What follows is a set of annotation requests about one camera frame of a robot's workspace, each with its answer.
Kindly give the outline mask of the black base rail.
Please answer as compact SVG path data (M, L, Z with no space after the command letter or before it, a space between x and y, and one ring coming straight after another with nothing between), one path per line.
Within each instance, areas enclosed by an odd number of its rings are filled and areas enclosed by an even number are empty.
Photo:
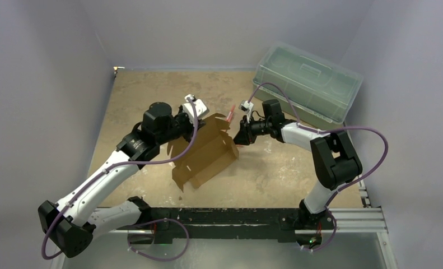
M142 198L128 199L141 216L129 230L148 230L156 244L174 239L275 240L316 247L322 232L336 227L326 211L308 213L300 208L177 208L151 207Z

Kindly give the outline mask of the clear plastic storage box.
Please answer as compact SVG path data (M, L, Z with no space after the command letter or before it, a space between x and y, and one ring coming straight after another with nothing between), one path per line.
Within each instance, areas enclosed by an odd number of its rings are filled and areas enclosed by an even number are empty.
M260 60L252 79L256 97L288 96L299 108L327 123L343 124L363 75L302 49L277 42Z

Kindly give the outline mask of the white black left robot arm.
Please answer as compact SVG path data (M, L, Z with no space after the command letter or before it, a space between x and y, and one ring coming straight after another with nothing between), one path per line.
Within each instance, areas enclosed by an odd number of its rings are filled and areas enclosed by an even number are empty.
M151 221L150 207L141 198L98 210L119 185L147 165L173 163L194 145L209 109L193 95L185 97L176 115L164 102L151 104L143 119L117 144L108 159L90 177L57 202L44 201L38 215L44 232L41 256L51 260L82 253L94 238L133 225L144 229Z

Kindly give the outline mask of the red pen with white label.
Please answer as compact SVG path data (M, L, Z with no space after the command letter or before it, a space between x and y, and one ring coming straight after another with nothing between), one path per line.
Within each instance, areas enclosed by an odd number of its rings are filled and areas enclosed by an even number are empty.
M236 108L236 105L233 105L233 106L231 107L231 109L230 109L230 111L229 111L227 117L226 117L226 121L229 122L229 123L232 121L232 117L234 116L234 110L235 110L235 108Z

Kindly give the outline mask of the brown cardboard box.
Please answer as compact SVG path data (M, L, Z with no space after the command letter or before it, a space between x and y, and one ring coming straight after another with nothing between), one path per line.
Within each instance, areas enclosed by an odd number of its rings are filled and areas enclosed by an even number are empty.
M239 150L227 133L226 116L215 113L204 119L189 151L174 161L172 179L183 191L185 183L197 189L239 158Z

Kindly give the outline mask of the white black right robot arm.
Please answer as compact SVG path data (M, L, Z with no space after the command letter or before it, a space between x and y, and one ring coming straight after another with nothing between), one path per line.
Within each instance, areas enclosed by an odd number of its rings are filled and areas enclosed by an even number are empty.
M312 228L326 214L328 202L335 191L363 172L356 150L345 131L321 134L302 129L295 120L285 117L276 99L262 103L264 115L258 120L252 116L253 107L251 102L241 102L240 109L245 115L240 121L234 143L249 146L258 136L270 135L281 143L311 152L318 181L307 197L301 200L293 225Z

